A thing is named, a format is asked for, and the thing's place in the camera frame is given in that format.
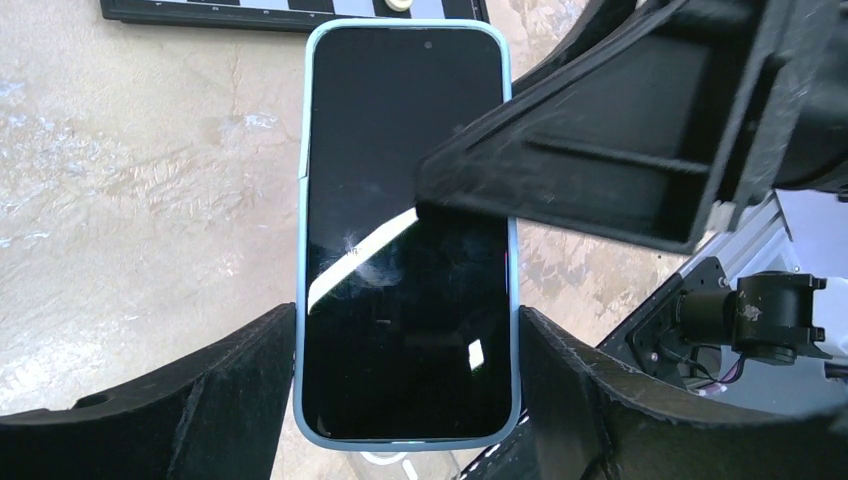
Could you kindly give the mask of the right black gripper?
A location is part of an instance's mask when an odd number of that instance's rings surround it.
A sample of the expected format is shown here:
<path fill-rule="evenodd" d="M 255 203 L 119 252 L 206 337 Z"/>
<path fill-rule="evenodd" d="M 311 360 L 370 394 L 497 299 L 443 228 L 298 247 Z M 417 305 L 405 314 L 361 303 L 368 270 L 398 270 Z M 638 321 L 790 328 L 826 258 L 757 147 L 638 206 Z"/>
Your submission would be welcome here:
<path fill-rule="evenodd" d="M 740 90 L 735 142 L 707 226 L 738 228 L 773 189 L 847 200 L 847 4 L 766 1 Z"/>

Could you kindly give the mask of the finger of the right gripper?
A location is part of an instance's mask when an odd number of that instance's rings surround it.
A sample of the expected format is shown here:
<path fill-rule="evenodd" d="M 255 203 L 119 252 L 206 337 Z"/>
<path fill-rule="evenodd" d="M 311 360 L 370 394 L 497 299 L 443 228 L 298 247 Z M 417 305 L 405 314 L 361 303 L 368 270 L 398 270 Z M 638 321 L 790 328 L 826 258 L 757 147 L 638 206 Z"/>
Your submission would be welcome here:
<path fill-rule="evenodd" d="M 744 61 L 758 1 L 590 1 L 510 100 L 420 163 L 419 206 L 690 253 L 715 141 L 695 139 L 713 55 Z"/>

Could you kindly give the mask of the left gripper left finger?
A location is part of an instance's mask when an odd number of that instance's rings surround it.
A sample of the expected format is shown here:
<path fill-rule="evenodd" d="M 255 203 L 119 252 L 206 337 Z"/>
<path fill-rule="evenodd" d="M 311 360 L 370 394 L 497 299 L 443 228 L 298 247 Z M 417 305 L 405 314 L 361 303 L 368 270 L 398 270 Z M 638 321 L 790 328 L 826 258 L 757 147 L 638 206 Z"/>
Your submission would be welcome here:
<path fill-rule="evenodd" d="M 267 479 L 293 377 L 296 309 L 70 409 L 1 419 L 5 479 Z"/>

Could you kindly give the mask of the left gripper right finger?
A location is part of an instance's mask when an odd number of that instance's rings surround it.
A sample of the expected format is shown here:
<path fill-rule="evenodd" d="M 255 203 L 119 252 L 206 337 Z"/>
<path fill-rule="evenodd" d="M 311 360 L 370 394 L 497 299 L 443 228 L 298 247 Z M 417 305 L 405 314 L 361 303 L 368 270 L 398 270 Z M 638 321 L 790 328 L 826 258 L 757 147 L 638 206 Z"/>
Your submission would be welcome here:
<path fill-rule="evenodd" d="M 694 395 L 519 310 L 526 415 L 466 479 L 843 479 L 847 410 L 784 416 Z"/>

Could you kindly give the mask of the phone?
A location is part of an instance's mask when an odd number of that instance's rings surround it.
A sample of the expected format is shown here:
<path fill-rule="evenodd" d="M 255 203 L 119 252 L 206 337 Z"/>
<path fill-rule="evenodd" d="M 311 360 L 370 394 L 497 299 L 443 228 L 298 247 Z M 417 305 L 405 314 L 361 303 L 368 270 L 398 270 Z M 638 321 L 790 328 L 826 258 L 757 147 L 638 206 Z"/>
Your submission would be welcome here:
<path fill-rule="evenodd" d="M 508 44 L 465 19 L 348 18 L 308 37 L 294 416 L 333 450 L 505 438 L 522 406 L 517 228 L 420 204 L 420 160 L 512 95 Z"/>

